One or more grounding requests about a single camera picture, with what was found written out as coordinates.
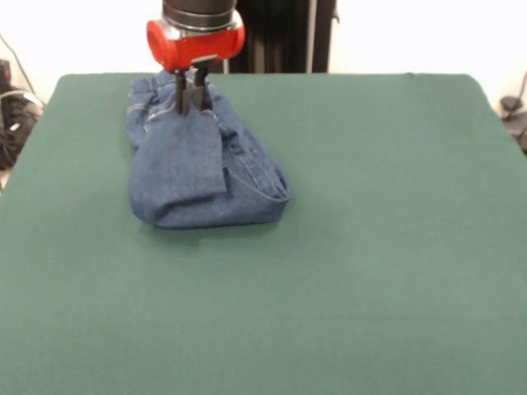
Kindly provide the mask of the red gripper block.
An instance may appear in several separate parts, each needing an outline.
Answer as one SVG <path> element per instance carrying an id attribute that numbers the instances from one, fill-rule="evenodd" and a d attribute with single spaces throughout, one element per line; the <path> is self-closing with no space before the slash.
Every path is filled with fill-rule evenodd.
<path id="1" fill-rule="evenodd" d="M 178 114 L 189 111 L 191 91 L 186 69 L 201 63 L 221 62 L 234 58 L 243 48 L 245 26 L 238 11 L 220 30 L 189 30 L 173 25 L 167 18 L 149 21 L 147 42 L 152 57 L 167 72 L 175 72 L 175 109 Z M 208 66 L 198 66 L 194 73 L 193 101 L 199 110 L 207 108 Z"/>

